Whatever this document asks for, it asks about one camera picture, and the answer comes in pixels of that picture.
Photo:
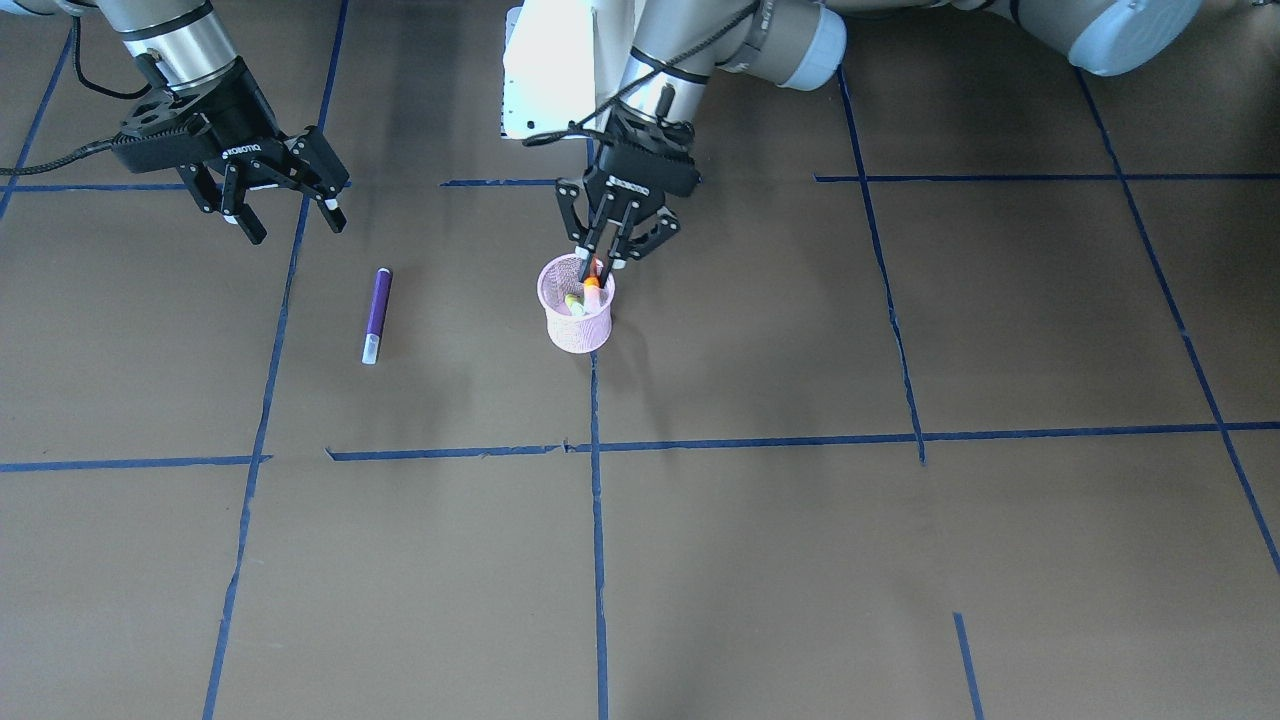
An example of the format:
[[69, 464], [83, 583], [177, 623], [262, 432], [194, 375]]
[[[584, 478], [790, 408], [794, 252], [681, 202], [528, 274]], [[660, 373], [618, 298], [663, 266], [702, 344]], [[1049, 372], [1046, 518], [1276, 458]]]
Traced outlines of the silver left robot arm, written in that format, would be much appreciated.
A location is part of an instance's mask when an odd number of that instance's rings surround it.
[[605, 281], [673, 237], [668, 197], [700, 182], [694, 120], [717, 70], [810, 91], [837, 70], [846, 19], [916, 10], [916, 1], [591, 1], [586, 44], [573, 60], [591, 69], [591, 101], [561, 129], [596, 150], [580, 179], [559, 179], [556, 199], [580, 260], [579, 278]]

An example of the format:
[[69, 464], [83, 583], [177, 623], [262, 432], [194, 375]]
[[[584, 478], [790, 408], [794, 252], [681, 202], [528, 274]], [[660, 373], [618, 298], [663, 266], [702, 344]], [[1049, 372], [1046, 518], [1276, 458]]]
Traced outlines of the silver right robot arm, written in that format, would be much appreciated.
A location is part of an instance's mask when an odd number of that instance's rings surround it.
[[[291, 190], [311, 200], [332, 231], [346, 228], [340, 191], [349, 172], [310, 126], [288, 136], [209, 1], [101, 1], [146, 86], [129, 94], [132, 113], [119, 131], [44, 164], [4, 168], [6, 177], [38, 176], [100, 152], [128, 170], [175, 170], [197, 208], [238, 225], [251, 243], [266, 229], [247, 202], [252, 190]], [[700, 177], [685, 152], [692, 128], [664, 113], [643, 115], [628, 96], [654, 83], [644, 67], [581, 120], [561, 128], [529, 122], [527, 147], [589, 138], [596, 154], [581, 181], [558, 179], [566, 233], [582, 258], [595, 255], [608, 225], [614, 241], [603, 259], [620, 269], [660, 247], [680, 228], [666, 200], [689, 196]]]

